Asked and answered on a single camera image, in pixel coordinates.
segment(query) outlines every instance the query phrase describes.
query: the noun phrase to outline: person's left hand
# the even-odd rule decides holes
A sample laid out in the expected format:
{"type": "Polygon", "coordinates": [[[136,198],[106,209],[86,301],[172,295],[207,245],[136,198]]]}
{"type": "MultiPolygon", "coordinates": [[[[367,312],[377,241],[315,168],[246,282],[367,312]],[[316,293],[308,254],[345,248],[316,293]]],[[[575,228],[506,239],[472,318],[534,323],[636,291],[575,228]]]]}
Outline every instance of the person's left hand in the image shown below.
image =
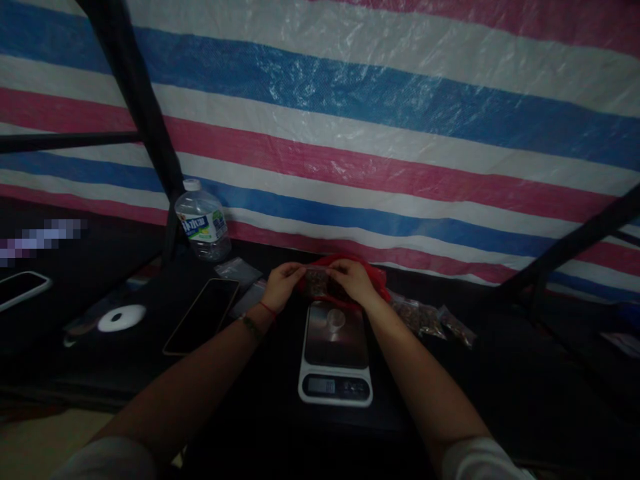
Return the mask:
{"type": "Polygon", "coordinates": [[[280,313],[287,304],[295,284],[304,276],[306,268],[301,263],[283,263],[271,270],[262,303],[276,313],[280,313]]]}

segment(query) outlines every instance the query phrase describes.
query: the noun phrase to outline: bracelet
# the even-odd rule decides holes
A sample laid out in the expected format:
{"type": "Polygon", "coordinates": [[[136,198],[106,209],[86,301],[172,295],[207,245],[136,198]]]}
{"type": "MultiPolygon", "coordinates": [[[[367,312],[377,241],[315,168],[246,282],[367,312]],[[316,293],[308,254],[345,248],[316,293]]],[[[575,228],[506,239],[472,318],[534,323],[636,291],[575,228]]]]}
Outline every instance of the bracelet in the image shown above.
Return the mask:
{"type": "Polygon", "coordinates": [[[253,334],[255,339],[258,340],[258,343],[262,342],[262,338],[264,338],[264,335],[260,330],[258,330],[258,327],[255,326],[255,323],[253,322],[253,320],[251,320],[248,316],[243,315],[242,323],[244,323],[247,326],[247,328],[253,334]]]}
{"type": "Polygon", "coordinates": [[[273,310],[271,310],[268,306],[266,306],[264,303],[262,302],[258,302],[258,305],[262,305],[270,314],[271,314],[271,319],[273,320],[273,322],[275,323],[275,318],[277,316],[277,313],[274,312],[273,310]]]}

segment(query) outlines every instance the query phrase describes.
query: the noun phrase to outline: black phone screen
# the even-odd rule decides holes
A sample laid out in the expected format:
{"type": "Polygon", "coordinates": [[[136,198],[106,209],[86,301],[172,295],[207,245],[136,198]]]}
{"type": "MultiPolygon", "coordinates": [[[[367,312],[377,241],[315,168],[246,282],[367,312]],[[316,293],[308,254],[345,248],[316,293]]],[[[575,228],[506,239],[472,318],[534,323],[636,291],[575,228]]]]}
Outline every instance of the black phone screen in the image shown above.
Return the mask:
{"type": "Polygon", "coordinates": [[[239,286],[236,280],[209,280],[171,334],[163,353],[187,355],[218,333],[239,286]]]}
{"type": "Polygon", "coordinates": [[[46,283],[47,279],[30,272],[18,273],[0,283],[0,305],[46,283]]]}

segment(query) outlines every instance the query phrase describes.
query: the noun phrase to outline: pixelated blur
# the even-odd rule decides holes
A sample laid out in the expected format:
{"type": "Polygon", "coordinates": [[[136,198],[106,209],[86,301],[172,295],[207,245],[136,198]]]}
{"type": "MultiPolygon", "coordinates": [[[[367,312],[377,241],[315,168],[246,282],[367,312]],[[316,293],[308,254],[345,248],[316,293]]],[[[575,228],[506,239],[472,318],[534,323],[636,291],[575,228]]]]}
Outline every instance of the pixelated blur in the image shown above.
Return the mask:
{"type": "Polygon", "coordinates": [[[16,259],[34,258],[38,250],[58,248],[59,240],[78,239],[87,221],[45,220],[42,229],[18,230],[15,238],[0,239],[0,267],[12,267],[16,259]]]}

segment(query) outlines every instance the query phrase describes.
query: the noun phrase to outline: hand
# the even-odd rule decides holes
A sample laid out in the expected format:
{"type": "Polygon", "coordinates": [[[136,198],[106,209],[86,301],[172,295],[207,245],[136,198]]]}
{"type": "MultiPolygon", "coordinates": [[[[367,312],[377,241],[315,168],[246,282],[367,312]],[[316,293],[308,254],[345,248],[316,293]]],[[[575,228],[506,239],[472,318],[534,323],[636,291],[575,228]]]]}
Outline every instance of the hand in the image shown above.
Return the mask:
{"type": "Polygon", "coordinates": [[[330,264],[327,274],[342,285],[349,296],[364,308],[380,298],[360,262],[347,259],[336,260],[330,264]]]}
{"type": "Polygon", "coordinates": [[[304,276],[306,268],[301,263],[283,263],[271,270],[262,303],[276,313],[280,313],[287,304],[295,284],[304,276]]]}

